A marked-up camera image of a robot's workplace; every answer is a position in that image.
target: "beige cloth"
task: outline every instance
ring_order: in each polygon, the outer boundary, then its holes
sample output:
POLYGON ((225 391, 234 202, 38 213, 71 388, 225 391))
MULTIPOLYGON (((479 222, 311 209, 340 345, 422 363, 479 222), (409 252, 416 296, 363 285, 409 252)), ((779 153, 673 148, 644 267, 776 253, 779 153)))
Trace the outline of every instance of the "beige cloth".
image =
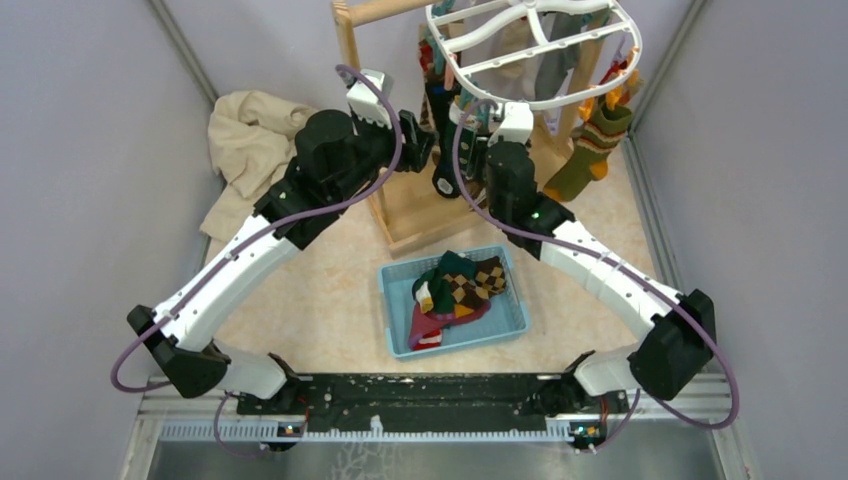
POLYGON ((283 178, 296 154, 294 135, 315 109, 259 91, 240 91, 215 102, 209 119, 209 156, 227 187, 200 231, 228 242, 253 204, 283 178))

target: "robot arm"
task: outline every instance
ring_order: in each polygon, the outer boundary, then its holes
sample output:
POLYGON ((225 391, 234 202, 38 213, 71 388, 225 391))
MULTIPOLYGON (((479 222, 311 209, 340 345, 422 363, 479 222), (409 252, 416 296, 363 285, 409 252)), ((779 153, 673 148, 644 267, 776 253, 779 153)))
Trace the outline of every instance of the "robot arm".
MULTIPOLYGON (((504 111, 510 111, 509 104, 504 111)), ((510 125, 513 132, 530 131, 526 122, 515 124, 507 119, 503 124, 510 125)), ((571 403, 580 406, 591 403, 590 397, 633 388, 671 400, 712 358, 712 352, 679 314, 648 287, 637 285, 625 275, 625 265, 630 275, 677 299, 714 339, 712 301, 699 290, 685 296, 627 265, 592 236, 570 210, 537 191, 534 165, 524 145, 526 138, 505 138, 497 138, 486 152, 489 212, 507 226, 599 252, 596 258, 505 232, 513 244, 574 278, 615 312, 637 338, 633 345, 604 353, 589 352, 572 364, 563 380, 570 382, 571 403)))
MULTIPOLYGON (((363 74, 388 94, 390 79, 363 74)), ((254 213, 200 273, 154 309, 137 306, 127 319, 138 335, 171 318, 185 292, 203 282, 173 319, 145 341, 169 380, 183 397, 213 388, 239 391, 261 399, 284 394, 296 377, 280 358, 243 352, 213 339, 233 310, 277 267, 290 260, 332 225, 343 211, 299 220, 262 235, 274 222, 300 212, 341 203, 373 183, 389 164, 395 135, 385 108, 361 82, 347 93, 351 115, 324 110, 295 136, 297 156, 285 176, 271 186, 254 213)), ((396 170, 421 171, 435 143, 410 112, 400 113, 404 136, 396 170)))

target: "purple cable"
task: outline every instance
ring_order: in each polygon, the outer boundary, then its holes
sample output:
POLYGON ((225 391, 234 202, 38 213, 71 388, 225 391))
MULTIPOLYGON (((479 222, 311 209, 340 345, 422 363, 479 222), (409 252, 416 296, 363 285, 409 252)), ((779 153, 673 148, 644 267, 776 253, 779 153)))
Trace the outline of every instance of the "purple cable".
POLYGON ((243 458, 245 460, 255 460, 261 457, 265 451, 260 450, 257 453, 241 453, 231 449, 226 443, 224 443, 223 440, 221 440, 221 430, 218 429, 218 422, 221 420, 221 413, 224 411, 224 405, 227 403, 227 400, 231 398, 233 398, 232 392, 224 392, 224 399, 221 400, 221 404, 218 405, 218 410, 215 411, 215 418, 212 420, 212 434, 215 435, 215 442, 217 442, 225 452, 234 457, 243 458))
POLYGON ((373 185, 371 185, 366 190, 360 192, 356 196, 350 198, 349 200, 345 200, 344 202, 337 203, 335 205, 329 205, 329 206, 326 206, 326 207, 316 208, 314 210, 308 210, 308 211, 305 211, 305 212, 295 213, 294 215, 289 215, 288 217, 281 218, 280 220, 277 220, 276 222, 268 225, 267 227, 263 228, 262 230, 259 230, 258 232, 254 233, 253 235, 248 237, 243 242, 236 245, 232 250, 230 250, 229 256, 222 258, 218 263, 216 263, 208 272, 206 272, 206 274, 200 280, 197 281, 197 283, 194 284, 194 286, 188 292, 186 292, 185 295, 182 296, 180 301, 178 301, 174 305, 174 308, 171 309, 171 315, 170 316, 165 317, 164 319, 160 320, 159 322, 157 322, 152 327, 148 328, 144 333, 139 335, 138 338, 134 339, 132 341, 132 343, 130 343, 130 345, 121 353, 121 355, 118 356, 118 359, 115 361, 115 364, 112 366, 112 371, 110 373, 110 380, 112 381, 113 387, 115 387, 116 389, 118 389, 122 392, 126 392, 126 393, 141 393, 141 392, 148 392, 150 390, 155 390, 157 388, 162 388, 162 387, 170 385, 171 382, 161 382, 161 383, 155 383, 155 384, 152 384, 152 385, 146 385, 146 386, 143 386, 143 387, 130 387, 130 386, 127 386, 127 385, 124 385, 124 384, 121 383, 121 381, 118 379, 118 371, 121 369, 121 365, 123 365, 124 362, 127 361, 127 358, 129 358, 129 356, 132 354, 132 352, 135 351, 136 348, 138 348, 142 343, 144 343, 145 340, 150 338, 154 333, 161 330, 162 327, 164 327, 165 325, 168 324, 168 322, 170 322, 175 317, 177 317, 179 315, 180 311, 186 306, 186 304, 192 298, 194 298, 194 296, 197 295, 197 293, 200 292, 200 290, 202 290, 203 287, 205 287, 206 284, 209 283, 209 281, 212 280, 212 278, 215 275, 218 274, 218 272, 220 272, 221 270, 224 269, 224 267, 227 265, 227 263, 230 261, 231 258, 236 258, 239 253, 243 252, 247 247, 252 245, 254 242, 256 242, 260 238, 264 237, 265 235, 277 230, 278 228, 282 227, 283 225, 288 225, 289 223, 296 222, 298 220, 304 220, 306 218, 312 218, 312 217, 317 217, 317 216, 320 216, 320 215, 326 215, 328 213, 338 212, 340 210, 344 210, 346 208, 349 208, 351 205, 353 205, 355 203, 358 203, 358 202, 361 202, 362 200, 365 200, 365 198, 367 198, 368 195, 371 195, 372 193, 376 192, 381 186, 383 186, 383 184, 386 183, 386 180, 389 179, 391 174, 394 173, 395 168, 397 168, 397 165, 400 162, 400 155, 401 155, 401 151, 402 151, 402 148, 403 148, 403 136, 402 136, 401 129, 400 129, 400 120, 398 120, 397 113, 395 112, 394 108, 392 108, 391 104, 389 103, 388 97, 386 97, 386 95, 383 94, 383 92, 380 91, 380 89, 378 89, 376 86, 374 86, 374 84, 371 83, 371 81, 368 80, 368 78, 366 78, 365 75, 361 74, 359 71, 357 71, 356 69, 354 69, 354 68, 352 68, 348 65, 336 65, 336 73, 338 73, 339 75, 342 75, 342 74, 350 75, 350 76, 356 78, 357 80, 359 80, 360 82, 362 82, 366 87, 368 87, 369 90, 371 90, 371 92, 374 93, 374 95, 377 97, 377 100, 383 105, 383 107, 388 112, 389 120, 391 121, 391 124, 392 124, 392 130, 395 133, 395 151, 392 154, 392 160, 389 163, 389 166, 388 166, 388 169, 386 170, 386 172, 383 175, 381 175, 377 179, 377 181, 374 182, 373 185))
MULTIPOLYGON (((497 108, 497 104, 490 99, 484 98, 484 99, 477 100, 473 104, 471 104, 471 106, 468 107, 468 109, 465 112, 462 113, 462 116, 459 119, 459 125, 465 125, 465 122, 466 122, 466 120, 468 120, 468 116, 471 115, 471 112, 476 111, 478 108, 480 108, 483 105, 489 105, 493 109, 497 108)), ((713 341, 713 339, 710 338, 710 336, 707 334, 707 332, 700 325, 698 325, 698 322, 695 321, 694 318, 692 318, 692 315, 689 315, 689 313, 686 310, 684 310, 682 307, 680 307, 680 305, 678 305, 677 302, 675 302, 674 300, 672 300, 671 298, 666 296, 664 293, 660 292, 656 287, 651 285, 650 282, 647 282, 644 279, 642 279, 642 277, 637 275, 635 272, 633 272, 633 270, 630 270, 625 265, 622 265, 622 264, 616 262, 615 260, 613 260, 613 259, 611 259, 607 256, 604 256, 600 252, 596 252, 595 250, 592 250, 591 248, 586 248, 582 245, 577 245, 575 243, 566 242, 564 240, 560 240, 560 239, 557 239, 557 238, 546 237, 544 235, 538 235, 536 233, 531 233, 531 232, 527 232, 527 231, 524 231, 524 230, 520 230, 520 229, 517 229, 517 228, 510 227, 509 225, 506 225, 506 224, 498 221, 497 219, 493 218, 491 215, 489 215, 488 212, 486 212, 482 208, 480 208, 477 205, 477 203, 474 202, 474 199, 471 198, 471 195, 468 193, 468 189, 465 188, 465 184, 461 180, 462 175, 460 174, 460 169, 459 169, 459 139, 460 139, 461 134, 462 134, 462 128, 457 128, 456 133, 453 136, 453 148, 451 149, 451 154, 453 155, 453 158, 451 159, 451 161, 453 163, 453 173, 454 173, 454 175, 456 176, 457 179, 460 179, 460 181, 457 182, 457 184, 459 185, 459 190, 462 193, 462 197, 465 198, 466 202, 468 202, 468 205, 470 205, 471 208, 475 212, 477 212, 477 214, 479 214, 481 217, 483 217, 487 222, 489 222, 492 225, 494 225, 495 227, 503 230, 504 232, 511 233, 511 234, 517 235, 519 237, 524 237, 524 238, 527 238, 527 239, 530 239, 530 240, 535 240, 535 241, 539 241, 539 242, 547 242, 547 243, 550 243, 550 244, 553 244, 553 245, 557 245, 559 247, 564 247, 564 248, 567 248, 569 250, 573 250, 575 252, 584 253, 586 255, 589 255, 592 258, 597 258, 597 259, 603 261, 604 263, 606 263, 607 265, 609 265, 613 268, 618 268, 619 271, 621 273, 623 273, 627 278, 632 280, 634 283, 636 283, 637 285, 639 285, 640 287, 642 287, 646 291, 651 292, 655 297, 662 300, 665 304, 667 304, 669 307, 671 307, 672 310, 677 312, 678 315, 683 317, 683 320, 685 320, 686 323, 689 324, 689 326, 692 327, 693 330, 695 330, 695 332, 698 334, 698 336, 701 337, 701 340, 703 340, 704 344, 706 344, 707 347, 710 348, 710 350, 715 355, 716 360, 718 360, 719 365, 721 365, 721 368, 724 369, 725 376, 727 377, 727 384, 730 387, 730 398, 731 398, 730 413, 728 413, 727 418, 725 418, 721 422, 718 422, 718 423, 715 423, 715 424, 699 422, 697 420, 689 418, 686 415, 680 413, 674 407, 672 407, 671 405, 667 404, 666 402, 664 402, 664 401, 662 401, 658 398, 655 398, 654 400, 657 403, 659 403, 660 405, 662 405, 666 410, 668 410, 669 413, 671 413, 675 417, 679 418, 680 420, 683 420, 684 422, 686 422, 690 425, 694 425, 696 427, 701 427, 701 428, 708 429, 708 430, 718 430, 718 429, 730 426, 730 424, 732 424, 733 421, 736 420, 737 415, 739 415, 739 385, 736 382, 736 376, 733 374, 733 369, 730 368, 730 364, 728 363, 727 358, 725 358, 724 353, 722 353, 722 351, 718 348, 718 345, 716 345, 716 343, 713 341)), ((635 407, 636 407, 636 402, 633 403, 633 406, 631 406, 631 408, 630 408, 630 412, 628 412, 624 421, 622 421, 622 423, 618 426, 618 429, 616 429, 616 434, 618 433, 618 430, 620 430, 624 426, 624 424, 627 421, 630 420, 630 416, 632 415, 633 411, 635 410, 635 407)))

